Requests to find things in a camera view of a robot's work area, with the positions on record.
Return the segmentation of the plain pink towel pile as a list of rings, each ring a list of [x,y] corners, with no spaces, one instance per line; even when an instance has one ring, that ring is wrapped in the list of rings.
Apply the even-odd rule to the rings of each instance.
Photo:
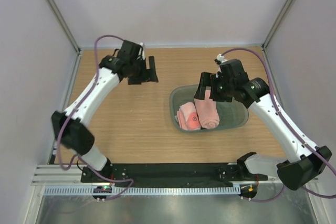
[[[211,91],[205,91],[205,99],[194,99],[196,112],[202,128],[207,130],[218,127],[220,123],[216,102],[210,98]]]

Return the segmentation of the pink rabbit pattern towel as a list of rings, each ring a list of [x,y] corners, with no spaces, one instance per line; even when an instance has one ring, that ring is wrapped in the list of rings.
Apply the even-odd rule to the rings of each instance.
[[[176,115],[181,129],[186,131],[197,131],[201,129],[196,107],[193,102],[187,102],[181,105]]]

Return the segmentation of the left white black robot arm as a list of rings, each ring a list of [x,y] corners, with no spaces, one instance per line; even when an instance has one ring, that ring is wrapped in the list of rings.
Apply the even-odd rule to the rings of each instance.
[[[100,182],[111,177],[110,161],[95,146],[95,137],[88,126],[100,104],[123,79],[129,84],[157,82],[154,57],[129,56],[122,52],[115,57],[105,56],[80,96],[63,112],[55,111],[51,116],[57,145],[80,157]]]

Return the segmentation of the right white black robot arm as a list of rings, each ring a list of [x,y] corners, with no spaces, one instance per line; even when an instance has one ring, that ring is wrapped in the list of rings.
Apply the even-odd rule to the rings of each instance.
[[[210,88],[209,95],[205,93],[207,88]],[[325,167],[332,167],[331,150],[327,146],[319,147],[304,135],[263,79],[250,80],[242,70],[233,74],[202,72],[194,97],[242,103],[264,122],[282,147],[287,157],[285,161],[272,164],[269,157],[253,154],[236,167],[239,178],[248,180],[255,173],[261,173],[278,177],[287,188],[297,190],[320,175]]]

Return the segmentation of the clear teal plastic bin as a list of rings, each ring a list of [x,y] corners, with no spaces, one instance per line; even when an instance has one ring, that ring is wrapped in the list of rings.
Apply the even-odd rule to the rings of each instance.
[[[187,102],[193,102],[194,94],[198,85],[182,86],[174,89],[170,94],[170,114],[173,125],[181,132],[193,133],[179,126],[177,111],[181,105]],[[219,125],[214,129],[204,129],[199,131],[211,132],[221,131],[241,127],[246,124],[249,118],[248,110],[239,102],[216,102],[217,113],[219,115]]]

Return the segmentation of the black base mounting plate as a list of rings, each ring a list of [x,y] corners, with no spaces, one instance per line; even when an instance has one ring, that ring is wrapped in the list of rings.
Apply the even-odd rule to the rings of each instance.
[[[158,163],[158,164],[113,164],[107,171],[111,179],[132,178],[135,183],[154,182],[159,179],[170,182],[173,179],[200,178],[214,181],[267,181],[268,176],[252,174],[243,164],[237,163]]]

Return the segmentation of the left aluminium frame post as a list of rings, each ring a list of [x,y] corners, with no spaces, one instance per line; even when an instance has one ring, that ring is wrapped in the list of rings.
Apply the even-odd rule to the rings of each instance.
[[[61,14],[55,0],[45,0],[48,4],[48,6],[51,9],[51,12],[53,13],[55,19],[57,20],[58,24],[61,26],[61,29],[63,30],[64,34],[66,35],[68,41],[70,42],[71,46],[75,50],[77,54],[80,53],[80,47],[78,43],[76,42],[72,32],[70,31],[69,26],[67,25],[63,15]]]

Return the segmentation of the aluminium frame post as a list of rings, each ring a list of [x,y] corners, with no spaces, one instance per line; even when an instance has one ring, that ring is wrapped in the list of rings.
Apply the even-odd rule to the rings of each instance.
[[[75,50],[77,54],[80,53],[80,47],[78,43],[76,42],[72,32],[70,31],[69,26],[67,25],[63,15],[61,14],[55,0],[45,0],[48,4],[48,6],[51,9],[51,12],[53,13],[55,19],[57,20],[58,24],[61,26],[61,29],[63,30],[64,34],[66,35],[68,41],[70,42],[71,46]]]
[[[290,11],[292,5],[294,4],[295,0],[285,0],[283,6],[280,9],[280,12],[278,13],[273,25],[271,26],[270,31],[268,32],[265,41],[262,44],[263,51],[266,50],[266,48],[269,46],[271,40],[273,39],[274,35],[278,31],[281,23],[286,18],[288,12]]]

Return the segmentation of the right aluminium frame post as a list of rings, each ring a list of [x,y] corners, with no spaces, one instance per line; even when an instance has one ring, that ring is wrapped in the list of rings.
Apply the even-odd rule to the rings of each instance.
[[[294,4],[295,0],[285,0],[283,6],[280,9],[280,12],[278,13],[273,25],[271,26],[270,31],[268,32],[265,41],[262,44],[263,51],[266,50],[266,48],[269,46],[271,40],[273,39],[274,35],[278,31],[281,23],[286,18],[288,12],[290,11],[292,5]]]

